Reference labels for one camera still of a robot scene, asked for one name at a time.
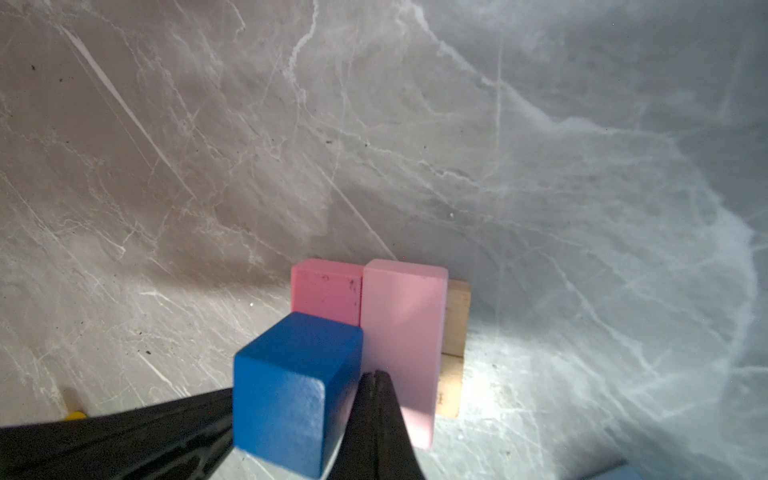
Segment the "light pink rectangular block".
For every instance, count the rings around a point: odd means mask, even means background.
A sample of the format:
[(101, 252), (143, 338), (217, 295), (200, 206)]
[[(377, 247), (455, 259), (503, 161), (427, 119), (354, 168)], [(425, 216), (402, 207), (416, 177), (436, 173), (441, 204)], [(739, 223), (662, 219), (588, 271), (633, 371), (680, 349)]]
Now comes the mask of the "light pink rectangular block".
[(376, 259), (363, 269), (362, 370), (387, 372), (409, 438), (428, 450), (434, 437), (448, 270)]

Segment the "dark blue cube block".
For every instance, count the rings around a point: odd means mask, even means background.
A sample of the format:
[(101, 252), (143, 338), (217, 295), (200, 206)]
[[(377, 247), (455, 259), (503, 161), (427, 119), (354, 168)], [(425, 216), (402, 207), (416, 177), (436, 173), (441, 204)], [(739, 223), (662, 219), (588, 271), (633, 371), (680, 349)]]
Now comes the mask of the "dark blue cube block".
[(356, 326), (291, 313), (234, 357), (236, 448), (305, 477), (322, 477), (361, 373)]

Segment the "dark pink rectangular block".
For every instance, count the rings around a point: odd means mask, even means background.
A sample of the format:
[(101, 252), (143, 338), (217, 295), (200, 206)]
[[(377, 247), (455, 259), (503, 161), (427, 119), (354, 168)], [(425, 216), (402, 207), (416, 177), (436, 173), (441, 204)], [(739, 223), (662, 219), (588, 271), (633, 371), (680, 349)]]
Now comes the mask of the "dark pink rectangular block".
[(291, 311), (360, 326), (363, 266), (309, 259), (291, 269)]

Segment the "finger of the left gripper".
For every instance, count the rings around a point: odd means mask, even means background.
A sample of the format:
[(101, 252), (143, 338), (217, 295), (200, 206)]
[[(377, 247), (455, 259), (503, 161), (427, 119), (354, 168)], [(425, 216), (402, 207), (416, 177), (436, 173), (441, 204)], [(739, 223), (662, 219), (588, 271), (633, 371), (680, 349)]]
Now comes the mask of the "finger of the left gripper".
[(233, 449), (231, 388), (1, 429), (3, 479), (208, 479)]

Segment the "plain wooden plank block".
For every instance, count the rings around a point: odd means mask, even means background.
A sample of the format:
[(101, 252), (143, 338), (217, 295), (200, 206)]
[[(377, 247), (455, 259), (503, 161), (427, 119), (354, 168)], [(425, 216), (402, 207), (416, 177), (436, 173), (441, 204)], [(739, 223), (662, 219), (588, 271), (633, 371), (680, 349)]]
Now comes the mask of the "plain wooden plank block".
[(466, 347), (472, 289), (468, 282), (450, 279), (446, 297), (442, 353), (463, 357)]

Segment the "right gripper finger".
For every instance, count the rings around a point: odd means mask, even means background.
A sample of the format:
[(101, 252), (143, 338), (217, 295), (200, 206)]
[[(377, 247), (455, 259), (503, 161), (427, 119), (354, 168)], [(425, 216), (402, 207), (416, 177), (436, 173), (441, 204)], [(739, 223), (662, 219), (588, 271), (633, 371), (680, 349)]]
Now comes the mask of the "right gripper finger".
[(359, 382), (330, 479), (425, 478), (414, 453), (390, 375), (376, 370)]

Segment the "light blue cube block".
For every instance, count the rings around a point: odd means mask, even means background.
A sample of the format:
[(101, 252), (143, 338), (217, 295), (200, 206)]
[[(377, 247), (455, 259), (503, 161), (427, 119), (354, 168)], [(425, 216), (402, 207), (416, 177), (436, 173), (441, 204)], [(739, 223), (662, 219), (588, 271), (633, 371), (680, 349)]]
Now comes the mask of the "light blue cube block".
[(642, 480), (642, 477), (631, 465), (622, 463), (582, 480)]

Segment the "engraved wooden plank block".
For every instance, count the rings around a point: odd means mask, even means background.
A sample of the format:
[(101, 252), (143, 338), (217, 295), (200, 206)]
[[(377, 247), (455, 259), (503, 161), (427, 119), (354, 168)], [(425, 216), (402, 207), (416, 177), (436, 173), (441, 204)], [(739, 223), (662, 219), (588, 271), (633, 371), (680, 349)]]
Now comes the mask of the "engraved wooden plank block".
[(436, 414), (446, 418), (457, 418), (461, 407), (464, 359), (442, 354), (441, 370), (437, 388)]

